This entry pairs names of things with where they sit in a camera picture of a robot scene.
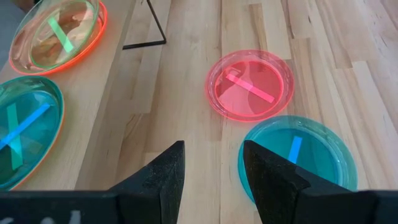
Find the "wooden table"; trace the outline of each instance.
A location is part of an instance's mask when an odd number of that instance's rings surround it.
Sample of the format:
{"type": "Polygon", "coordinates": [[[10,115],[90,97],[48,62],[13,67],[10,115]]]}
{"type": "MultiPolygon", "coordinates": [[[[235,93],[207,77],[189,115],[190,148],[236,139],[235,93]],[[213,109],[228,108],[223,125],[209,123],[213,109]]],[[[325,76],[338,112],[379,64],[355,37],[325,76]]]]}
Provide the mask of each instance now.
{"type": "MultiPolygon", "coordinates": [[[[339,135],[355,159],[359,189],[398,188],[396,0],[153,3],[158,14],[168,15],[168,21],[159,18],[167,24],[168,43],[160,50],[126,52],[135,108],[118,180],[183,139],[186,176],[178,222],[260,223],[237,168],[239,146],[255,123],[221,117],[204,86],[220,57],[263,49],[285,59],[295,74],[294,98],[281,114],[314,119],[339,135]]],[[[146,10],[134,12],[132,22],[142,28],[132,35],[148,34],[146,10]]]]}
{"type": "MultiPolygon", "coordinates": [[[[109,140],[118,127],[109,122],[120,120],[114,119],[123,100],[118,63],[136,1],[103,3],[108,26],[99,46],[73,68],[48,76],[65,97],[63,129],[48,159],[19,190],[107,189],[114,184],[122,139],[109,140]]],[[[19,76],[6,64],[0,82],[19,76]]]]}

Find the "petri dish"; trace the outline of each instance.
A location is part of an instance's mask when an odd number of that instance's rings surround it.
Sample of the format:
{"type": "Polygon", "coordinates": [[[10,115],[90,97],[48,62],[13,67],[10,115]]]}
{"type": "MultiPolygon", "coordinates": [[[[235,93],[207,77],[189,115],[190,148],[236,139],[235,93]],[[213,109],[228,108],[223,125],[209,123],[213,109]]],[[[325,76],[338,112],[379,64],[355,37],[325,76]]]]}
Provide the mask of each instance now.
{"type": "Polygon", "coordinates": [[[45,159],[64,109],[61,91],[47,78],[25,76],[0,86],[0,190],[17,187],[45,159]]]}
{"type": "Polygon", "coordinates": [[[205,92],[221,115],[237,121],[261,121],[287,106],[294,92],[294,76],[282,59],[269,52],[241,50],[211,68],[205,92]]]}
{"type": "MultiPolygon", "coordinates": [[[[334,184],[357,190],[357,171],[350,151],[333,131],[316,121],[276,116],[259,123],[244,140],[252,140],[334,184]]],[[[245,192],[254,201],[244,169],[243,143],[238,172],[245,192]]]]}
{"type": "Polygon", "coordinates": [[[21,22],[9,61],[25,75],[42,75],[82,53],[104,27],[97,0],[41,0],[21,22]]]}

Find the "teal petri dish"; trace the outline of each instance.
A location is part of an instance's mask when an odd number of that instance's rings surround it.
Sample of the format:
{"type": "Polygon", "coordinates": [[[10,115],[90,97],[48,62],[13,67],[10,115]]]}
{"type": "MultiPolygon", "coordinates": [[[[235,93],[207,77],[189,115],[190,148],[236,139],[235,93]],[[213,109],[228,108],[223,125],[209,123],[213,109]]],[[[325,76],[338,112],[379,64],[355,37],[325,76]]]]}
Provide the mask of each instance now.
{"type": "MultiPolygon", "coordinates": [[[[244,140],[252,140],[311,173],[348,190],[357,190],[358,175],[353,157],[344,142],[329,128],[299,116],[276,116],[255,126],[244,140]]],[[[238,172],[252,201],[239,150],[238,172]]]]}
{"type": "Polygon", "coordinates": [[[44,77],[0,85],[0,190],[21,184],[45,159],[62,126],[64,102],[44,77]]]}

